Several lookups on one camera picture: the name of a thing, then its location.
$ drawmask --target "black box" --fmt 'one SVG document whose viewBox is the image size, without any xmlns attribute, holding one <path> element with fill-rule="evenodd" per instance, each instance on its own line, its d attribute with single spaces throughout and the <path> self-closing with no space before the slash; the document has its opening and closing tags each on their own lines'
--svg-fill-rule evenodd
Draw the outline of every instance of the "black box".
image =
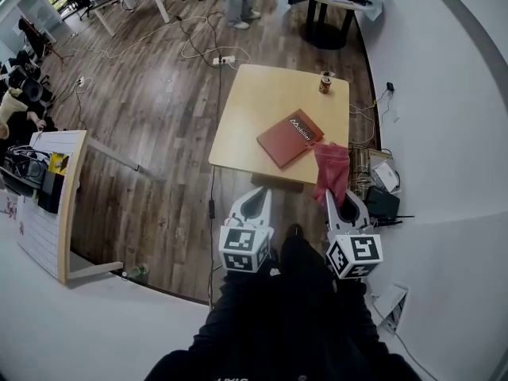
<svg viewBox="0 0 508 381">
<path fill-rule="evenodd" d="M 46 171 L 42 188 L 39 190 L 39 202 L 37 205 L 49 213 L 57 214 L 63 185 L 63 175 Z"/>
</svg>

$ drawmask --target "white sneaker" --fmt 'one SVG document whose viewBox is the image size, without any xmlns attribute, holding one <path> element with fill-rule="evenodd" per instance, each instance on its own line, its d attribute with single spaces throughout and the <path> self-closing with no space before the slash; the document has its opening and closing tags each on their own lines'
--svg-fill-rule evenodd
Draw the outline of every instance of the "white sneaker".
<svg viewBox="0 0 508 381">
<path fill-rule="evenodd" d="M 261 18 L 261 13 L 259 11 L 251 10 L 251 13 L 244 17 L 244 20 L 259 20 Z"/>
<path fill-rule="evenodd" d="M 237 22 L 236 24 L 231 24 L 231 27 L 234 27 L 235 29 L 248 29 L 250 25 L 247 24 L 245 21 L 240 21 Z"/>
</svg>

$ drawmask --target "pink cloth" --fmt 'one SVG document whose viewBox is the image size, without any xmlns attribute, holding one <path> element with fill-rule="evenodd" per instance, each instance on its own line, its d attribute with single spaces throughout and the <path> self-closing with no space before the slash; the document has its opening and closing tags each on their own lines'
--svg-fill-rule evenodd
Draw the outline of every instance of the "pink cloth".
<svg viewBox="0 0 508 381">
<path fill-rule="evenodd" d="M 348 188 L 349 150 L 334 143 L 316 143 L 313 148 L 319 168 L 314 200 L 322 206 L 325 205 L 325 192 L 330 189 L 339 206 L 342 206 Z"/>
</svg>

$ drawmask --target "cable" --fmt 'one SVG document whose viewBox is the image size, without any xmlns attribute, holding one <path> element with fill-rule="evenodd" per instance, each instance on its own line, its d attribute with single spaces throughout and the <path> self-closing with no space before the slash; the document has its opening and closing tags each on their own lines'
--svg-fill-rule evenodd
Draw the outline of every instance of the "cable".
<svg viewBox="0 0 508 381">
<path fill-rule="evenodd" d="M 365 109 L 359 109 L 358 107 L 354 106 L 354 105 L 351 105 L 350 106 L 353 108 L 353 109 L 356 109 L 358 111 L 365 111 L 365 110 L 369 110 L 369 109 L 372 109 L 372 107 L 375 107 L 375 105 L 377 105 L 379 102 L 381 102 L 383 100 L 383 97 L 384 95 L 388 92 L 388 89 L 386 89 L 383 94 L 381 94 L 381 97 L 380 98 L 377 98 L 375 101 L 374 101 L 374 104 L 372 104 L 372 106 L 369 106 L 369 107 L 365 107 Z"/>
<path fill-rule="evenodd" d="M 375 304 L 372 303 L 372 307 L 375 309 L 375 311 L 378 313 L 378 315 L 382 318 L 383 315 L 379 312 L 378 308 L 375 307 Z M 421 368 L 423 371 L 425 371 L 427 373 L 427 375 L 433 379 L 434 381 L 438 381 L 436 377 L 434 377 L 432 374 L 430 374 L 429 370 L 427 370 L 425 367 L 423 367 L 415 358 L 414 356 L 410 353 L 409 349 L 407 348 L 406 346 L 406 343 L 404 343 L 404 340 L 397 334 L 397 332 L 395 331 L 394 332 L 394 335 L 395 337 L 398 338 L 398 340 L 401 342 L 402 346 L 404 347 L 404 349 L 406 350 L 406 353 L 409 357 L 411 357 L 411 359 L 419 366 L 419 368 Z"/>
<path fill-rule="evenodd" d="M 76 89 L 74 89 L 74 92 L 76 93 L 76 98 L 78 99 L 78 106 L 79 106 L 79 112 L 78 112 L 78 120 L 81 124 L 83 124 L 85 126 L 85 130 L 88 130 L 87 128 L 87 123 L 85 123 L 85 121 L 83 121 L 83 119 L 81 118 L 81 111 L 83 110 L 81 108 L 81 100 L 79 100 L 79 94 L 78 94 L 78 91 Z"/>
<path fill-rule="evenodd" d="M 130 13 L 134 13 L 134 11 L 136 11 L 136 8 L 137 8 L 137 0 L 134 0 L 134 2 L 136 2 L 136 5 L 134 6 L 134 8 L 133 8 L 133 9 L 126 9 L 126 8 L 124 7 L 125 0 L 121 0 L 121 5 L 120 5 L 120 7 L 121 7 L 121 9 L 122 9 L 122 10 L 124 10 L 124 11 L 129 11 Z"/>
<path fill-rule="evenodd" d="M 374 119 L 366 116 L 365 114 L 363 114 L 362 112 L 365 111 L 365 110 L 369 110 L 369 109 L 372 109 L 373 107 L 375 107 L 379 102 L 381 102 L 381 100 L 383 100 L 383 97 L 384 95 L 388 92 L 388 89 L 386 89 L 383 94 L 381 94 L 381 97 L 379 99 L 376 99 L 374 101 L 374 104 L 372 106 L 369 106 L 369 107 L 366 107 L 365 109 L 359 109 L 358 107 L 350 104 L 350 106 L 354 109 L 356 109 L 357 111 L 351 111 L 349 110 L 349 113 L 350 114 L 359 114 L 360 116 L 362 117 L 365 117 L 367 120 L 369 120 L 371 123 L 372 123 L 372 135 L 365 141 L 360 141 L 360 142 L 354 142 L 354 141 L 349 141 L 349 144 L 354 144 L 354 145 L 362 145 L 362 144 L 367 144 L 369 142 L 372 141 L 372 139 L 374 138 L 374 135 L 375 135 L 375 121 Z M 390 98 L 388 99 L 388 105 L 390 105 L 390 100 L 391 98 L 393 97 L 393 94 L 390 96 Z"/>
<path fill-rule="evenodd" d="M 383 125 L 383 117 L 384 117 L 384 115 L 390 111 L 390 100 L 393 97 L 394 97 L 394 94 L 392 93 L 390 98 L 388 99 L 387 110 L 383 114 L 381 114 L 381 125 Z"/>
<path fill-rule="evenodd" d="M 214 31 L 214 43 L 215 48 L 219 52 L 219 63 L 222 60 L 221 50 L 217 44 L 217 30 L 210 23 L 209 18 L 215 15 L 215 13 L 209 14 L 206 17 L 206 21 L 212 27 Z M 219 88 L 217 92 L 217 109 L 215 110 L 215 133 L 217 133 L 217 129 L 219 127 L 219 113 L 221 111 L 221 88 L 222 88 L 222 65 L 219 65 Z M 212 311 L 214 304 L 214 272 L 217 268 L 214 269 L 214 219 L 215 219 L 215 201 L 214 201 L 214 184 L 215 184 L 215 165 L 212 166 L 212 184 L 210 186 L 210 201 L 209 201 L 209 216 L 210 216 L 210 275 L 208 277 L 208 306 L 210 308 L 210 312 Z"/>
<path fill-rule="evenodd" d="M 192 48 L 198 53 L 198 56 L 201 56 L 202 59 L 205 61 L 205 64 L 207 64 L 209 67 L 214 67 L 211 63 L 209 63 L 206 60 L 205 55 L 195 47 L 194 43 L 192 42 L 193 37 L 185 29 L 183 29 L 181 21 L 179 21 L 179 24 L 180 24 L 180 29 L 182 30 L 182 33 L 184 33 L 185 35 L 187 35 L 189 37 L 189 40 L 187 42 L 190 42 L 190 45 L 192 45 Z"/>
</svg>

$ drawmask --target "electrical outlet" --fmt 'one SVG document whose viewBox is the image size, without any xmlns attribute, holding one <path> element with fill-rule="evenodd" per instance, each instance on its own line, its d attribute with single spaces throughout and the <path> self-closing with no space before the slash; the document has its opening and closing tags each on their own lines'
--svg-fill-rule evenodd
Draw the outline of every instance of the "electrical outlet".
<svg viewBox="0 0 508 381">
<path fill-rule="evenodd" d="M 223 56 L 222 57 L 222 64 L 225 65 L 225 64 L 234 64 L 235 63 L 235 56 L 234 55 L 231 55 L 231 56 Z M 218 57 L 217 58 L 214 58 L 214 65 L 217 67 L 219 65 L 219 59 Z"/>
</svg>

